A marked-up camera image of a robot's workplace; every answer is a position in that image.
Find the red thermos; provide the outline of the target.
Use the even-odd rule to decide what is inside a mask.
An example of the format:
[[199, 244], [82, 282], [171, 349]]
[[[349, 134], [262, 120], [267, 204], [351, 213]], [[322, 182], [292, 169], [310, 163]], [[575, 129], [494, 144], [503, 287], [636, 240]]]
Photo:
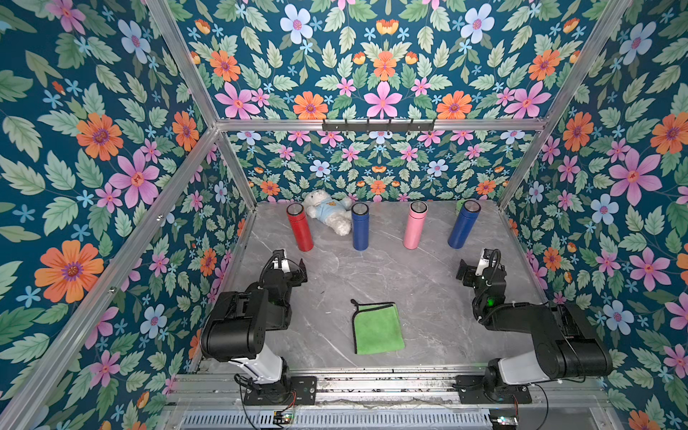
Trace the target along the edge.
[[286, 213], [298, 249], [302, 252], [311, 251], [314, 248], [314, 242], [306, 218], [305, 207], [299, 202], [292, 202], [292, 204], [287, 207]]

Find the green microfiber cloth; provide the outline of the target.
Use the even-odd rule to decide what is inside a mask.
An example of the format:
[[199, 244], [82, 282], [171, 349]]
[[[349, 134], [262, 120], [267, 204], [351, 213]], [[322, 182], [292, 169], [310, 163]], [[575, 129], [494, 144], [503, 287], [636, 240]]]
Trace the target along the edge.
[[367, 356], [405, 349], [399, 310], [394, 302], [363, 304], [351, 299], [356, 308], [351, 317], [354, 350]]

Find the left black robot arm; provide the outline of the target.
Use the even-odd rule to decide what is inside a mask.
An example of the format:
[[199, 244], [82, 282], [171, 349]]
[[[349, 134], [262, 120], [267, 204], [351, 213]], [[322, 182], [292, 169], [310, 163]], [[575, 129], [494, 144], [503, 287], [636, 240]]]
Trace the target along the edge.
[[292, 290], [307, 281], [302, 260], [274, 251], [258, 281], [218, 296], [200, 338], [204, 357], [238, 366], [252, 383], [285, 383], [288, 365], [266, 345], [266, 333], [290, 327]]

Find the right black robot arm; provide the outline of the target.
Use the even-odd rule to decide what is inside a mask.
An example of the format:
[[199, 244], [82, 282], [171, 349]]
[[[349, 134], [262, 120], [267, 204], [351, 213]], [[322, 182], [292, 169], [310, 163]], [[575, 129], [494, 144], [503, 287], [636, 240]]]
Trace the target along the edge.
[[471, 311], [488, 331], [530, 335], [532, 350], [489, 362], [487, 390], [557, 380], [609, 376], [613, 360], [577, 306], [507, 302], [506, 270], [498, 249], [485, 248], [476, 265], [460, 262], [456, 279], [471, 288]]

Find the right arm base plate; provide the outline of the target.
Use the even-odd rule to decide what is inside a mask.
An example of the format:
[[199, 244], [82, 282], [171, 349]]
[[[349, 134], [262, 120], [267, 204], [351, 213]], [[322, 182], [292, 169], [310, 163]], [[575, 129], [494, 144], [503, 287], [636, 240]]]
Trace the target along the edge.
[[531, 404], [526, 385], [499, 385], [486, 376], [456, 376], [453, 388], [462, 404]]

